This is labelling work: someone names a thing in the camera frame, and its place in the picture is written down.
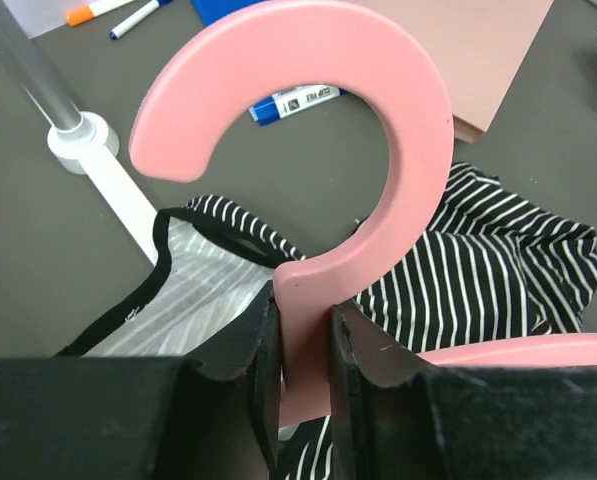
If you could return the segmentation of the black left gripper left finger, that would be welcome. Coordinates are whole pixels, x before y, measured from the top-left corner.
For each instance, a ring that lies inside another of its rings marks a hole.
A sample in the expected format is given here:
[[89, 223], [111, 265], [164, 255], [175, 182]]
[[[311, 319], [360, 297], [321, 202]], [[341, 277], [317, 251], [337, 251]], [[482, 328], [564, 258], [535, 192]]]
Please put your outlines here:
[[265, 286], [183, 356], [0, 359], [0, 479], [266, 479], [279, 356]]

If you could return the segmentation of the black right-side left gripper right finger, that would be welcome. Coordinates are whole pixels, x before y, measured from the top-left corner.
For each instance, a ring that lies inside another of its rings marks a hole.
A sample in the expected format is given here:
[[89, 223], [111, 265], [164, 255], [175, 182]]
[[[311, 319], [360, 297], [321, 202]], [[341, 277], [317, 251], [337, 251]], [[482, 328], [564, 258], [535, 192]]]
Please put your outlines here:
[[418, 355], [343, 304], [329, 369], [338, 479], [597, 479], [597, 334]]

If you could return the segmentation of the black white striped tank top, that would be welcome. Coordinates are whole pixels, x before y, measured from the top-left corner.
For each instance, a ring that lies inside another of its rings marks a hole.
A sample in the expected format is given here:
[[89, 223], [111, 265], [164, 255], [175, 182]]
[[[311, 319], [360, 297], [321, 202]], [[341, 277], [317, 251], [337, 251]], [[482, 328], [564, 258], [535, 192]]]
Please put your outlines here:
[[[185, 355], [243, 313], [279, 265], [302, 258], [262, 219], [217, 194], [162, 210], [151, 232], [158, 256], [152, 272], [64, 355]], [[421, 353], [578, 333], [596, 290], [594, 228], [459, 162], [420, 239], [353, 299]]]

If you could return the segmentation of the thick pink plastic hanger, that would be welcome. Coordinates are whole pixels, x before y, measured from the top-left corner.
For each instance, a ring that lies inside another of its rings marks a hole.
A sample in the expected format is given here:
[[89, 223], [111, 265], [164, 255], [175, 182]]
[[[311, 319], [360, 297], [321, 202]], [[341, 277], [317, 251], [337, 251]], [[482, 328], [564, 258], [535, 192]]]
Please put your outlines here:
[[[129, 157], [142, 175], [239, 199], [309, 253], [346, 271], [363, 241], [400, 251], [431, 214], [448, 165], [498, 174], [536, 204], [597, 229], [597, 11], [549, 10], [487, 133], [453, 145], [451, 100], [420, 43], [345, 1], [266, 1], [193, 30], [161, 25]], [[294, 86], [345, 95], [258, 125], [248, 109]], [[597, 294], [591, 306], [597, 327]]]

